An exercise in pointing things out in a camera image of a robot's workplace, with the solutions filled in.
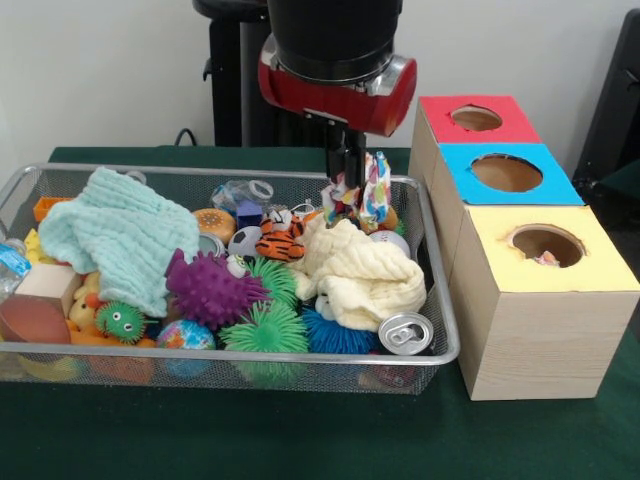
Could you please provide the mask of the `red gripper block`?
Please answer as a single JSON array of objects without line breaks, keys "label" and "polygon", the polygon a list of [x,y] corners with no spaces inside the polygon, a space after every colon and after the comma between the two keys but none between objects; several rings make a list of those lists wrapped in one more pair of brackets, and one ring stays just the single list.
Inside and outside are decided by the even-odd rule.
[{"label": "red gripper block", "polygon": [[379,73],[364,81],[344,85],[315,83],[284,68],[272,35],[267,37],[258,62],[259,86],[268,103],[353,129],[347,130],[346,149],[344,128],[337,124],[327,126],[327,176],[349,189],[360,188],[364,183],[364,133],[389,137],[397,130],[414,96],[417,73],[415,60],[393,54]]}]

